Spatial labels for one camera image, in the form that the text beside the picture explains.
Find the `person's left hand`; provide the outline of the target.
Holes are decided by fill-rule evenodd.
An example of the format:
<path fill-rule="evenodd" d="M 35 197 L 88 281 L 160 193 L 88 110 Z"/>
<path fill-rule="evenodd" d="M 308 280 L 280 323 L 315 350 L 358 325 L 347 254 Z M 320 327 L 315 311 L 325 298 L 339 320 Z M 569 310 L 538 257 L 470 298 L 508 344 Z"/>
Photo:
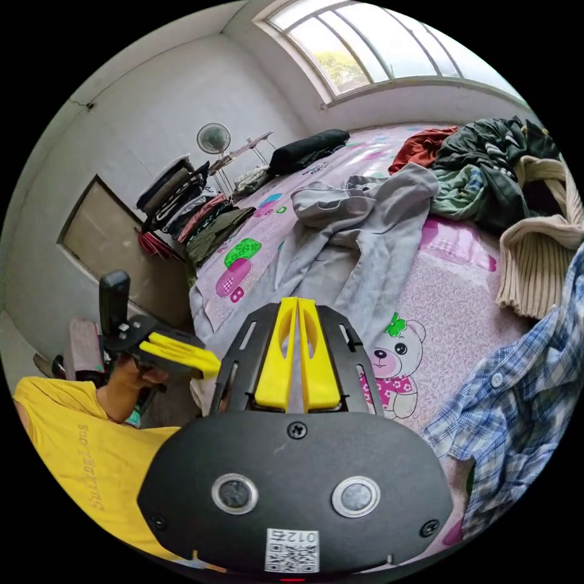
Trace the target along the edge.
<path fill-rule="evenodd" d="M 100 403 L 111 420 L 123 423 L 136 406 L 140 391 L 164 384 L 168 377 L 157 368 L 140 370 L 133 357 L 121 356 L 108 383 L 100 389 Z"/>

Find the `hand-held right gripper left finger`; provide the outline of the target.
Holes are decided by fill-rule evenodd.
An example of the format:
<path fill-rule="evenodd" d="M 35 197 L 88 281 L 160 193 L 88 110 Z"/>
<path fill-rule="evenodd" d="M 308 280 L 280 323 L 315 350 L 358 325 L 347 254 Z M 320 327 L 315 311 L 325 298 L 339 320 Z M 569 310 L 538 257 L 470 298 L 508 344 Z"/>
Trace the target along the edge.
<path fill-rule="evenodd" d="M 273 331 L 257 382 L 254 399 L 265 409 L 286 409 L 293 373 L 297 298 L 285 297 L 276 311 Z"/>

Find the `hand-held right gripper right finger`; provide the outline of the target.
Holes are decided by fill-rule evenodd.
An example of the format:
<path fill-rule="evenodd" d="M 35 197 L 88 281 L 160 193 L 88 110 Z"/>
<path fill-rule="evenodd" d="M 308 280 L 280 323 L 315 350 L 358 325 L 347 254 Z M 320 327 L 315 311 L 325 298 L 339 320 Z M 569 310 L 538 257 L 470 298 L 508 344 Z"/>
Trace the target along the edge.
<path fill-rule="evenodd" d="M 316 304 L 313 300 L 300 298 L 297 310 L 304 410 L 335 409 L 341 395 Z"/>

